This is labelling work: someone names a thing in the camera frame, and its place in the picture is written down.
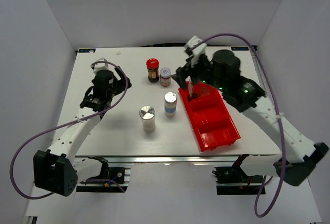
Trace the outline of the clear glass bottle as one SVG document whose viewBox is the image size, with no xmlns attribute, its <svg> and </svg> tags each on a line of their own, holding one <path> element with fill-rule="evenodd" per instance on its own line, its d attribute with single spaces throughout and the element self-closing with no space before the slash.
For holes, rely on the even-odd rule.
<svg viewBox="0 0 330 224">
<path fill-rule="evenodd" d="M 212 94 L 212 87 L 209 85 L 203 85 L 198 91 L 199 97 L 206 97 Z"/>
</svg>

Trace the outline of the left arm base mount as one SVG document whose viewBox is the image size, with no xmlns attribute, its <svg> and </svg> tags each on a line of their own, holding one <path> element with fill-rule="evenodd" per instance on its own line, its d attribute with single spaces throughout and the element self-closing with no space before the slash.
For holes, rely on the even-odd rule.
<svg viewBox="0 0 330 224">
<path fill-rule="evenodd" d="M 78 176 L 77 192 L 82 193 L 125 193 L 129 180 L 130 168 L 111 166 L 102 157 L 87 157 L 74 162 Z"/>
</svg>

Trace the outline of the dark-sauce glass bottle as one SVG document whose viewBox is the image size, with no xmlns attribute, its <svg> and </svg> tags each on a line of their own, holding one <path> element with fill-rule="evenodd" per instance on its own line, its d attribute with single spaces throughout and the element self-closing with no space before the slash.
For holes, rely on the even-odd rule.
<svg viewBox="0 0 330 224">
<path fill-rule="evenodd" d="M 188 81 L 188 100 L 191 101 L 196 98 L 198 98 L 198 94 L 194 91 L 194 84 L 192 83 L 192 80 L 190 79 Z"/>
</svg>

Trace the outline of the silver-lid white shaker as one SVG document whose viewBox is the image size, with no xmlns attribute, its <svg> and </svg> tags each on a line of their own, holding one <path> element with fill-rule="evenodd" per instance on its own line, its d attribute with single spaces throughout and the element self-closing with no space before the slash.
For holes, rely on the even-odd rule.
<svg viewBox="0 0 330 224">
<path fill-rule="evenodd" d="M 139 110 L 139 116 L 140 116 L 144 131 L 153 132 L 156 128 L 155 109 L 152 106 L 143 106 Z"/>
</svg>

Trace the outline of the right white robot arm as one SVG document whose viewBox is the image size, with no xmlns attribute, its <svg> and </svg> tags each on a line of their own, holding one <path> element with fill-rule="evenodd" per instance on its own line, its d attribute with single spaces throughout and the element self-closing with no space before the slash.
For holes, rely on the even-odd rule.
<svg viewBox="0 0 330 224">
<path fill-rule="evenodd" d="M 230 50 L 216 51 L 209 60 L 203 51 L 186 50 L 186 64 L 172 78 L 186 89 L 186 79 L 206 83 L 222 93 L 223 100 L 253 121 L 280 149 L 273 156 L 242 154 L 233 163 L 233 177 L 245 182 L 255 175 L 280 177 L 299 186 L 329 151 L 297 130 L 275 109 L 275 103 L 252 79 L 241 75 L 241 61 Z"/>
</svg>

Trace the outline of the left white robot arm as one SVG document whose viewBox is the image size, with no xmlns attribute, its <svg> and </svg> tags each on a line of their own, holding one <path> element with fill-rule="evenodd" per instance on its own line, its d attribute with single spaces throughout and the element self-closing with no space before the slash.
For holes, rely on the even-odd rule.
<svg viewBox="0 0 330 224">
<path fill-rule="evenodd" d="M 79 105 L 75 121 L 46 151 L 37 151 L 33 157 L 35 186 L 62 196 L 71 195 L 77 184 L 86 181 L 105 182 L 109 177 L 106 159 L 97 156 L 75 162 L 76 154 L 102 120 L 113 108 L 117 95 L 124 96 L 131 87 L 130 79 L 119 66 L 114 71 L 104 60 L 91 65 L 95 74 Z"/>
</svg>

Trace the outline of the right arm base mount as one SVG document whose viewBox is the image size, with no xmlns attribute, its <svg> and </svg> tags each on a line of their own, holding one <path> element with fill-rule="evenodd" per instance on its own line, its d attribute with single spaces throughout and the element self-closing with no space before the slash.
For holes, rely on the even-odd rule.
<svg viewBox="0 0 330 224">
<path fill-rule="evenodd" d="M 217 195 L 257 195 L 262 185 L 263 176 L 247 176 L 240 168 L 247 157 L 243 154 L 234 161 L 217 161 L 212 175 L 216 180 Z"/>
</svg>

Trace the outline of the red-lid sauce jar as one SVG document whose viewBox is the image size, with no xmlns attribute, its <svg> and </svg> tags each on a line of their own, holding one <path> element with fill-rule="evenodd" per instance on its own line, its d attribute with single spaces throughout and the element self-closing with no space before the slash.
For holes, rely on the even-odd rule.
<svg viewBox="0 0 330 224">
<path fill-rule="evenodd" d="M 159 61 L 155 58 L 150 58 L 146 62 L 147 77 L 150 82 L 159 80 Z"/>
</svg>

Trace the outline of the blue-label spice shaker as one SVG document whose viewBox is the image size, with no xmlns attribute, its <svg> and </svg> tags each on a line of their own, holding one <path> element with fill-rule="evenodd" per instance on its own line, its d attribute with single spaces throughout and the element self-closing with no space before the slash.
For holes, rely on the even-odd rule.
<svg viewBox="0 0 330 224">
<path fill-rule="evenodd" d="M 167 92 L 164 96 L 164 112 L 166 116 L 174 116 L 177 107 L 177 95 L 174 92 Z"/>
</svg>

